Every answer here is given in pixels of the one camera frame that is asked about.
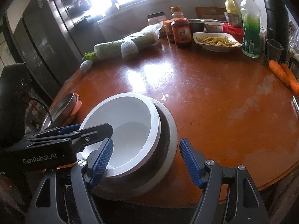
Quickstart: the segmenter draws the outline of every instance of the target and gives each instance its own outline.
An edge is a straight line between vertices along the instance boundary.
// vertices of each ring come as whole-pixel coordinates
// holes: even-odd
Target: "wooden chair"
[[[225,8],[219,7],[196,7],[197,17],[199,19],[216,19],[219,21],[226,21],[224,12]]]

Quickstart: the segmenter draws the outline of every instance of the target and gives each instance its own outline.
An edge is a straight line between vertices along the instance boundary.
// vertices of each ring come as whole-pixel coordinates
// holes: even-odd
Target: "red box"
[[[240,43],[243,42],[244,29],[235,28],[235,27],[231,26],[230,24],[222,25],[222,29],[223,29],[224,33],[232,35]]]

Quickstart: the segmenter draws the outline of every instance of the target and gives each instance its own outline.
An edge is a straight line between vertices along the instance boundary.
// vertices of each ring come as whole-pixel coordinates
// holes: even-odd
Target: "barcode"
[[[249,43],[249,53],[253,53],[253,49],[254,49],[254,47],[255,47],[255,44],[254,43]]]

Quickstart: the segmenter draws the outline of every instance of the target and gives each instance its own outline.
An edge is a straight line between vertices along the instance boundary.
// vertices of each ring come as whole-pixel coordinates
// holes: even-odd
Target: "orange carrot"
[[[291,81],[297,82],[297,79],[295,78],[294,74],[291,72],[291,70],[288,68],[286,64],[281,64],[280,66],[284,70],[288,78],[290,79],[290,82]]]
[[[294,91],[295,94],[299,96],[299,82],[297,81],[290,81],[291,89]]]
[[[269,68],[285,85],[287,85],[288,87],[290,86],[290,79],[276,61],[270,61]]]

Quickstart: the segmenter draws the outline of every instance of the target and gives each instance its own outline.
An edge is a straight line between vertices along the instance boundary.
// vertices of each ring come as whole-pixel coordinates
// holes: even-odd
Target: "window sill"
[[[162,3],[162,2],[169,2],[169,0],[146,0],[146,1],[137,2],[132,5],[126,6],[124,8],[120,8],[116,13],[110,13],[110,14],[106,15],[103,19],[99,20],[97,23],[98,24],[103,23],[106,20],[109,20],[115,16],[118,16],[119,14],[125,13],[128,10],[132,10],[137,7],[142,7],[142,6],[146,6],[149,4]]]

